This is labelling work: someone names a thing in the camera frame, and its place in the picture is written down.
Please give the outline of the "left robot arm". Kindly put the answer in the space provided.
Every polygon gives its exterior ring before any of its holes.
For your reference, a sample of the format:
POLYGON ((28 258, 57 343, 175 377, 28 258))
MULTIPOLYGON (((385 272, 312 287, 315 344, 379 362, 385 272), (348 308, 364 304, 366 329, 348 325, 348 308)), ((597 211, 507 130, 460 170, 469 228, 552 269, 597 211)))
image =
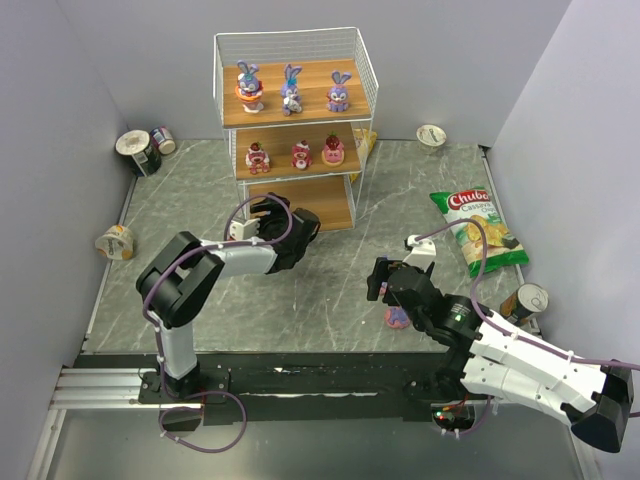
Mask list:
POLYGON ((192 322, 216 282, 290 270, 319 232, 319 217, 292 210, 284 197, 270 192, 252 200, 249 212, 255 217, 245 222, 230 217, 223 240, 204 241, 182 231, 136 280, 143 316, 154 330, 160 382, 173 398, 187 399, 201 387, 192 322))

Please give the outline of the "pink bear roll cake toy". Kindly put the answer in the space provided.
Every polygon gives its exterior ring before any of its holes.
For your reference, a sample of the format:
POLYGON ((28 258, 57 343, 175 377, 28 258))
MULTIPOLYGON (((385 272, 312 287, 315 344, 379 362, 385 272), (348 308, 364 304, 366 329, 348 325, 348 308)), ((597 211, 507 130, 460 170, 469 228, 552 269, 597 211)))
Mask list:
POLYGON ((291 150, 292 166, 298 170, 304 171, 312 164, 312 156, 310 145, 306 140, 297 142, 291 150))

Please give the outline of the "purple bunny red bow toy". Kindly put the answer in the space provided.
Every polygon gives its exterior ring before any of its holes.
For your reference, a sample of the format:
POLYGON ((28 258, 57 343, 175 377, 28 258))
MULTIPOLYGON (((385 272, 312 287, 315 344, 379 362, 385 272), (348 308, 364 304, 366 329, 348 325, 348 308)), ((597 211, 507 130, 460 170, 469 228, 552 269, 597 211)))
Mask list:
POLYGON ((351 78, 350 72, 340 73, 338 70, 332 72, 333 86, 327 92, 327 109, 330 112, 345 112, 349 108, 349 93, 346 83, 351 78))

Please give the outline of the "pink bear strawberry donut toy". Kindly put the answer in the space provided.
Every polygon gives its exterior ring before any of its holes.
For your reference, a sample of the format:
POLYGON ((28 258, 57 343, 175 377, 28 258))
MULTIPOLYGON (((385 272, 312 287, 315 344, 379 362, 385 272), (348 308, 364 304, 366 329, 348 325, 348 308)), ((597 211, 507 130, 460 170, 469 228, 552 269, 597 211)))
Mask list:
POLYGON ((330 133, 322 149, 322 161, 328 167, 338 167, 344 162, 344 144, 335 132, 330 133))

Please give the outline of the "strawberry cake slice toy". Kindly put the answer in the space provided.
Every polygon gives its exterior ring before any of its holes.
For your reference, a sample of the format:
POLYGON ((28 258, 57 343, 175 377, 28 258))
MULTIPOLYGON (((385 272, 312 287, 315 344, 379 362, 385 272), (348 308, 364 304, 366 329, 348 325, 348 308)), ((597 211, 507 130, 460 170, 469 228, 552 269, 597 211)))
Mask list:
POLYGON ((252 175, 269 173, 271 170, 270 157, 260 142, 250 144, 245 155, 245 164, 252 175))

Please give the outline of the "purple bunny candle donut toy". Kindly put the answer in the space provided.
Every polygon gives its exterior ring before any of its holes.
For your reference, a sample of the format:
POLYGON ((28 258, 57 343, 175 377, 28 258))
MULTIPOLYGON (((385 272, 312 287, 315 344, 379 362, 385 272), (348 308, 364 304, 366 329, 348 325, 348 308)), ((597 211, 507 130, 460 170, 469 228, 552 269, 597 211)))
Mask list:
POLYGON ((389 307, 385 312, 384 320, 392 329, 404 329, 411 325, 408 315, 400 307, 389 307))

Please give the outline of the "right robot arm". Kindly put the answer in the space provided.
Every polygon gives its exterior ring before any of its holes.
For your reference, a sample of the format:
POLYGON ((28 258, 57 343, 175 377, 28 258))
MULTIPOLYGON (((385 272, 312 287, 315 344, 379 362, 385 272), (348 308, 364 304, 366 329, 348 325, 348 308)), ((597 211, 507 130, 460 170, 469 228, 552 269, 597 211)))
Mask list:
POLYGON ((379 257, 367 278, 367 298, 400 308, 417 331, 446 347, 436 375, 443 394, 461 387, 526 406, 595 449, 620 452, 634 401, 630 365, 555 347, 468 297, 442 293, 431 273, 379 257))

